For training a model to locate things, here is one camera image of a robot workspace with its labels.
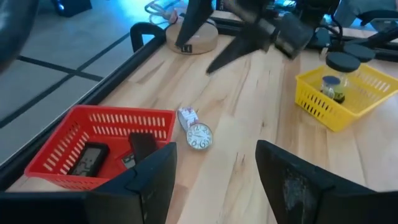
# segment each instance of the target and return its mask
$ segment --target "glass jar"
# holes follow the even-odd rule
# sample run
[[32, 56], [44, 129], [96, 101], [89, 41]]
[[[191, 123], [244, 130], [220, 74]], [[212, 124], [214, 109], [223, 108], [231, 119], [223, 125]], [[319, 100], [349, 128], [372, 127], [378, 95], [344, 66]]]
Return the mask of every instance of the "glass jar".
[[326, 56], [326, 64], [329, 70], [324, 76], [333, 75], [340, 79], [343, 88], [349, 86], [348, 76], [357, 71], [361, 62], [354, 56], [343, 52], [332, 52]]
[[327, 75], [322, 78], [321, 92], [337, 103], [342, 103], [345, 100], [344, 89], [341, 88], [340, 79]]

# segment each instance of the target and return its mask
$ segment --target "wristwatch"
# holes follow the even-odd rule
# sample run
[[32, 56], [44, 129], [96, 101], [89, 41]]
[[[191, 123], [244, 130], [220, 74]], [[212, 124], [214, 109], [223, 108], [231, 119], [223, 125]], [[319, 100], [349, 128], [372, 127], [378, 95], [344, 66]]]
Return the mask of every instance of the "wristwatch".
[[198, 115], [192, 107], [180, 108], [177, 117], [187, 134], [187, 143], [195, 150], [208, 149], [213, 143], [213, 133], [209, 126], [199, 122]]

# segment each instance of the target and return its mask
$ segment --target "watch face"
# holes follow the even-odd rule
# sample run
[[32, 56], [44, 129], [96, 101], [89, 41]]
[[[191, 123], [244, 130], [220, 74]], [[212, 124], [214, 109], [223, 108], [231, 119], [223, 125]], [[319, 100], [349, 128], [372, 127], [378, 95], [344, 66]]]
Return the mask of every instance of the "watch face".
[[187, 141], [194, 149], [206, 149], [213, 142], [213, 133], [207, 125], [197, 123], [188, 128]]

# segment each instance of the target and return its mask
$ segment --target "white watch strap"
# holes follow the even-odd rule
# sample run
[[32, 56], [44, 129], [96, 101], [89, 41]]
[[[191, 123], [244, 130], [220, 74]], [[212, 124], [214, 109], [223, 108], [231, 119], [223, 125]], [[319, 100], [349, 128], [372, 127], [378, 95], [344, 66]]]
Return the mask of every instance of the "white watch strap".
[[199, 122], [198, 115], [191, 106], [178, 109], [177, 117], [185, 132], [191, 125]]

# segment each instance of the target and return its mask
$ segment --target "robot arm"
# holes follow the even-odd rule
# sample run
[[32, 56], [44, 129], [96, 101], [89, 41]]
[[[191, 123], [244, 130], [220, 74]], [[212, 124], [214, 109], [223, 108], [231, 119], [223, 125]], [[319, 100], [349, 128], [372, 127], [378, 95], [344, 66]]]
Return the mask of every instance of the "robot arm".
[[[294, 59], [311, 40], [324, 14], [334, 12], [338, 1], [298, 1], [300, 17], [286, 13], [274, 17], [267, 8], [270, 0], [226, 0], [224, 5], [245, 25], [237, 37], [214, 59], [207, 73], [255, 50], [267, 52], [274, 44], [289, 59]], [[175, 43], [182, 47], [213, 13], [211, 0], [191, 0]]]

